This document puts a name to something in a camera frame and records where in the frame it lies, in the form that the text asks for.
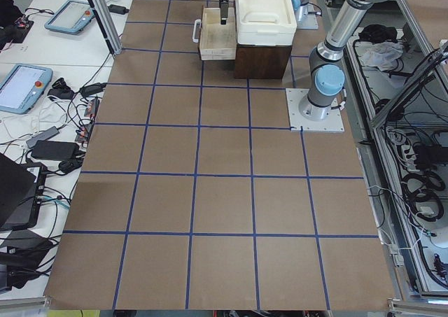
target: white table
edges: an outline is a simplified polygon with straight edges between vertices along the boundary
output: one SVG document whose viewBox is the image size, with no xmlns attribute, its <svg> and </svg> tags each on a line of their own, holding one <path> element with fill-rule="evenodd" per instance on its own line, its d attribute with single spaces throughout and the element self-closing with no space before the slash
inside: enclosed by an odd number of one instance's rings
<svg viewBox="0 0 448 317">
<path fill-rule="evenodd" d="M 64 77 L 67 85 L 69 85 L 73 90 L 78 90 L 80 86 L 82 86 L 88 79 L 90 79 L 91 75 L 99 68 L 98 66 L 49 66 L 53 69 L 53 79 L 52 83 L 57 80 L 59 77 Z M 0 64 L 0 78 L 3 78 L 7 75 L 7 73 L 13 68 L 13 64 Z M 111 68 L 104 67 L 102 68 L 98 75 L 93 80 L 93 83 L 96 82 L 106 82 L 109 77 Z M 30 112 L 26 115 L 16 115 L 6 112 L 0 112 L 0 120 L 6 120 L 7 127 L 9 132 L 19 137 L 22 134 L 28 133 L 32 128 L 29 123 L 31 118 L 36 119 L 36 116 L 39 114 L 42 108 L 48 107 L 52 105 L 50 100 L 46 98 L 45 95 L 42 96 L 36 103 L 35 107 L 33 107 Z M 75 99 L 75 103 L 79 103 L 79 98 Z M 52 109 L 49 109 L 49 113 L 42 113 L 42 117 L 48 114 L 52 114 L 52 120 L 58 119 L 59 116 L 64 115 L 64 112 L 57 106 L 52 106 Z M 41 129 L 47 129 L 51 127 L 52 124 L 42 123 Z M 52 141 L 70 141 L 72 142 L 76 137 L 75 127 L 66 126 L 60 130 L 60 134 L 52 138 Z M 0 123 L 0 143 L 6 142 L 10 140 L 10 137 L 7 135 L 5 127 Z M 0 152 L 5 151 L 6 146 L 0 146 Z M 11 146 L 6 155 L 15 159 L 22 154 L 22 149 L 17 146 Z M 49 170 L 57 170 L 58 162 L 55 161 L 40 161 L 44 163 Z M 71 172 L 66 176 L 48 176 L 45 182 L 46 186 L 59 190 L 67 197 L 71 192 L 72 187 L 78 179 L 80 169 Z M 57 194 L 46 190 L 46 195 L 54 195 Z M 67 218 L 68 211 L 64 209 L 62 206 L 58 206 L 58 214 L 57 214 L 57 222 L 53 232 L 53 236 L 61 234 L 64 228 L 65 220 Z M 41 207 L 38 222 L 35 227 L 31 229 L 31 231 L 41 235 L 42 237 L 47 237 L 51 231 L 51 227 L 53 226 L 55 219 L 55 205 L 53 203 L 48 203 L 48 205 L 44 205 Z M 7 237 L 9 233 L 0 234 L 0 237 Z M 56 253 L 56 248 L 52 249 L 45 257 L 43 262 L 49 260 Z M 11 299 L 20 299 L 20 298 L 34 298 L 34 297 L 42 297 L 43 291 L 45 289 L 46 283 L 48 281 L 48 277 L 40 276 L 33 281 L 27 282 L 24 288 L 16 289 L 13 288 L 10 292 L 3 293 L 0 295 L 0 300 L 11 300 Z"/>
<path fill-rule="evenodd" d="M 58 10 L 67 0 L 33 0 L 30 7 Z M 121 6 L 130 7 L 132 0 L 113 0 Z M 121 34 L 127 15 L 111 14 L 117 32 Z M 50 15 L 37 14 L 28 36 L 22 44 L 13 44 L 9 50 L 0 53 L 0 63 L 32 63 L 40 65 L 100 66 L 109 53 L 106 42 L 95 19 L 78 35 L 49 31 L 44 24 Z"/>
</svg>

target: white storage box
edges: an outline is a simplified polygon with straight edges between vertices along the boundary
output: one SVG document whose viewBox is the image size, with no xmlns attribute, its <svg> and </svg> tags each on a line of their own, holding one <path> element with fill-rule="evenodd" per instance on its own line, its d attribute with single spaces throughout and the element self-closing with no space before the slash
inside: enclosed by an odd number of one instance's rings
<svg viewBox="0 0 448 317">
<path fill-rule="evenodd" d="M 237 42 L 292 45 L 297 22 L 291 0 L 236 0 Z"/>
<path fill-rule="evenodd" d="M 199 53 L 202 60 L 235 59 L 237 34 L 235 31 L 234 8 L 229 8 L 227 24 L 221 25 L 219 8 L 204 8 L 202 20 L 195 21 L 193 41 L 199 41 Z M 199 40 L 195 38 L 198 26 L 201 26 Z"/>
</svg>

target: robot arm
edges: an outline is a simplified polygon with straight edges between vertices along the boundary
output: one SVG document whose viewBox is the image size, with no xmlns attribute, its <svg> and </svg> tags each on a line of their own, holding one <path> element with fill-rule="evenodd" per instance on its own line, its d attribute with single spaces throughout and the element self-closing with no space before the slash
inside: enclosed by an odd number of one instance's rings
<svg viewBox="0 0 448 317">
<path fill-rule="evenodd" d="M 299 104 L 301 114 L 313 121 L 327 118 L 331 103 L 344 86 L 345 76 L 338 66 L 344 48 L 366 11 L 374 3 L 388 0 L 346 0 L 324 41 L 309 56 L 311 88 Z"/>
</svg>

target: black bag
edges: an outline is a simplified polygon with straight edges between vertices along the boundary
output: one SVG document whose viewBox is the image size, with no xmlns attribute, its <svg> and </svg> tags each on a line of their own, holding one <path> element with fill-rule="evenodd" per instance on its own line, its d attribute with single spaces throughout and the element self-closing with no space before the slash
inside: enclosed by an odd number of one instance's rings
<svg viewBox="0 0 448 317">
<path fill-rule="evenodd" d="M 371 24 L 359 34 L 359 39 L 373 44 L 383 43 L 385 41 L 397 43 L 397 29 L 394 27 L 385 27 L 380 24 Z"/>
</svg>

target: grid of squares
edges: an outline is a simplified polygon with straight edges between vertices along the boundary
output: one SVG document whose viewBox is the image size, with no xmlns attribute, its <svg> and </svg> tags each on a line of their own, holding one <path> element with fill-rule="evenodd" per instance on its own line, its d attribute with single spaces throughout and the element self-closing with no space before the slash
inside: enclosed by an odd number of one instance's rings
<svg viewBox="0 0 448 317">
<path fill-rule="evenodd" d="M 232 62 L 201 62 L 179 40 L 203 5 L 216 3 L 132 4 L 64 231 L 122 250 L 111 251 L 113 299 L 89 306 L 86 290 L 80 307 L 384 309 L 391 285 L 350 132 L 289 130 L 283 87 L 308 86 L 309 48 L 296 37 L 283 80 L 234 80 Z M 364 221 L 341 218 L 347 209 Z M 62 242 L 56 274 L 70 248 Z M 376 264 L 351 272 L 366 253 Z M 337 289 L 345 272 L 353 293 L 386 279 L 348 306 Z M 47 291 L 58 302 L 55 287 Z"/>
</svg>

